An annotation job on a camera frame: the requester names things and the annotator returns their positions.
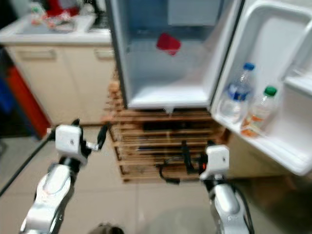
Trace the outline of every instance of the red object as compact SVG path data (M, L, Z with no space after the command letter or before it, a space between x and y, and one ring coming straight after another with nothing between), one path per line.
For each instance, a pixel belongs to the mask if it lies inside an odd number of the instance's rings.
M181 47L181 42L167 33L162 33L157 41L157 48L174 56Z
M51 124L29 91L16 67L9 69L8 84L20 107L36 130L37 135L43 138L46 135L47 128Z
M72 7L68 9L62 9L59 5L59 0L49 0L50 10L47 11L48 17L58 16L62 14L64 11L67 11L71 16L78 15L79 9L78 7Z

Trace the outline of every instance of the cable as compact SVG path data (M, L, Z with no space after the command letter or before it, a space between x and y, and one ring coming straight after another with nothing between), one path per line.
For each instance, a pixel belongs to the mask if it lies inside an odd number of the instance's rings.
M168 166L168 163L166 161L164 161L164 164L159 165L159 176L160 178L162 178L163 180L165 180L167 183L171 183L171 184L180 184L180 179L179 178L168 178L168 177L164 177L162 174L162 170L164 167Z
M24 168L29 164L29 162L36 156L36 154L53 139L55 136L54 132L51 132L44 141L40 143L40 145L32 152L32 154L26 159L26 161L18 168L18 170L14 173L14 175L9 179L9 181L5 184L5 186L0 191L0 197L6 192L6 190L11 186L14 180L20 175L20 173L24 170Z

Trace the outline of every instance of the green bottle cap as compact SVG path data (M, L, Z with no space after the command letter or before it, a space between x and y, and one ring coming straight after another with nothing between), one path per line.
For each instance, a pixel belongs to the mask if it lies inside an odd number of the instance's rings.
M34 13L38 13L38 12L39 12L39 9L38 9L37 7L33 7L32 11L33 11Z
M277 89L273 86L267 86L264 90L264 95L274 97L277 92Z

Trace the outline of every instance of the cabinet door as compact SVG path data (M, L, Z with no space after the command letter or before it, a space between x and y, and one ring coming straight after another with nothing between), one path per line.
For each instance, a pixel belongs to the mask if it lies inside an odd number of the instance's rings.
M62 51L58 47L8 48L38 103L53 124L86 119Z
M111 47L64 47L90 123L99 123L115 60Z

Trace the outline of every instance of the refrigerator door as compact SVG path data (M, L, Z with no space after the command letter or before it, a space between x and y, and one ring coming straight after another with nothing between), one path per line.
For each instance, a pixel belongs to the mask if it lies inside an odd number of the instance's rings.
M213 118L297 175L312 169L312 5L297 0L247 0L221 73ZM219 113L220 100L245 62L255 64L255 95L278 89L276 112L259 137Z

